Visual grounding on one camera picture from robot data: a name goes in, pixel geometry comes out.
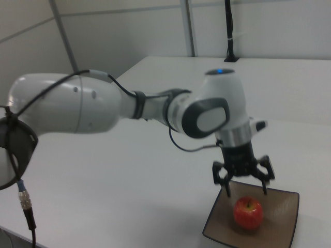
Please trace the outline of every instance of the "black pole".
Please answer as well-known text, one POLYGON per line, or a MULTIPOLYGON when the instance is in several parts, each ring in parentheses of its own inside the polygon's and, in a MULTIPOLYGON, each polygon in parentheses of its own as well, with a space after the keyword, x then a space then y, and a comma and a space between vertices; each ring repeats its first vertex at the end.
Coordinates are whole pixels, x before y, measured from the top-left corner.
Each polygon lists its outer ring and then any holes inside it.
POLYGON ((233 53, 233 37, 232 37, 233 22, 232 22, 230 0, 225 0, 225 16, 227 19, 228 51, 227 51, 227 57, 224 60, 224 62, 237 62, 239 58, 234 56, 233 53))

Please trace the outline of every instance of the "brown tray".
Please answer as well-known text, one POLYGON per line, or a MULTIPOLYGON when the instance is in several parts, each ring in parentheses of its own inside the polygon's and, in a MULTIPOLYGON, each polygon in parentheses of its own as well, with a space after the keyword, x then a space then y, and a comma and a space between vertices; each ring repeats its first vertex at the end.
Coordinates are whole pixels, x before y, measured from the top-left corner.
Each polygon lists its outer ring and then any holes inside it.
POLYGON ((209 214, 202 234, 234 248, 289 248, 294 237, 299 210, 299 194, 268 189, 246 183, 230 182, 231 197, 221 190, 209 214), (239 227, 233 217, 233 206, 243 196, 259 200, 264 218, 254 231, 239 227))

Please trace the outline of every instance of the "white wall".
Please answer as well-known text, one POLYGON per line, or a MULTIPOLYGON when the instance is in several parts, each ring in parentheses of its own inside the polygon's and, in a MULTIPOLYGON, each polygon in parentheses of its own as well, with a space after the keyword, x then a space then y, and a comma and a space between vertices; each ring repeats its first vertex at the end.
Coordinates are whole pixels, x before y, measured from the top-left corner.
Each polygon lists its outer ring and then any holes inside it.
POLYGON ((25 73, 71 71, 49 2, 0 1, 0 104, 25 73))
MULTIPOLYGON (((245 58, 331 58, 330 0, 232 0, 235 54, 245 58)), ((199 57, 225 57, 224 1, 192 0, 199 57)))
POLYGON ((80 69, 120 76, 145 56, 188 56, 182 0, 57 0, 80 69))

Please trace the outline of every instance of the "black mount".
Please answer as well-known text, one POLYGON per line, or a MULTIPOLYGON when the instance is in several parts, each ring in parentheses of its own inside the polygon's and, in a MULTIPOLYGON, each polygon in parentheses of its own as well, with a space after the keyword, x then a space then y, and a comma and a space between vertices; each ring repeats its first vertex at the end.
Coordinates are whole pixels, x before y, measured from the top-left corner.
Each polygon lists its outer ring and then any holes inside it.
POLYGON ((234 62, 237 62, 237 60, 239 58, 236 57, 233 53, 233 37, 232 37, 233 21, 232 21, 230 0, 225 0, 225 16, 227 19, 228 51, 227 51, 227 57, 224 60, 224 62, 233 62, 234 63, 234 62))
POLYGON ((215 161, 213 163, 214 184, 220 184, 225 187, 228 197, 231 196, 229 182, 232 177, 241 177, 252 175, 262 182, 263 192, 267 194, 266 184, 275 179, 273 167, 269 156, 264 156, 257 160, 253 154, 252 143, 249 142, 239 147, 222 147, 224 163, 215 161), (258 164, 267 169, 267 174, 258 169, 258 164), (224 178, 221 178, 219 172, 222 169, 227 170, 224 178))

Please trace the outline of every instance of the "black band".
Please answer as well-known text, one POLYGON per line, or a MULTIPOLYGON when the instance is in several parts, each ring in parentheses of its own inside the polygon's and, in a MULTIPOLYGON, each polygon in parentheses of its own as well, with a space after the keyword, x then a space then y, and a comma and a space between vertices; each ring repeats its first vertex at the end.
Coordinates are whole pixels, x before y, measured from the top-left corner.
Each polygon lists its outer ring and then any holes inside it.
POLYGON ((146 95, 141 91, 135 91, 136 93, 136 108, 134 109, 133 119, 140 119, 143 115, 144 106, 146 102, 146 95))

